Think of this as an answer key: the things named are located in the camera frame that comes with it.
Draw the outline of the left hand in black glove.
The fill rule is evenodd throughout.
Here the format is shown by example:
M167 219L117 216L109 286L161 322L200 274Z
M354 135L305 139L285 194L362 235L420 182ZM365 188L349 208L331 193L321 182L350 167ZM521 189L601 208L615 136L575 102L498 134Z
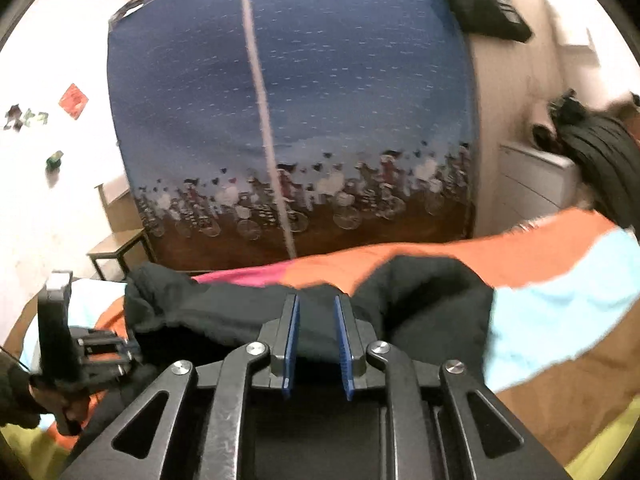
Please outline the left hand in black glove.
M35 387L14 356L1 351L1 426L35 429L43 414L63 414L72 422L85 422L88 396L66 396L48 387Z

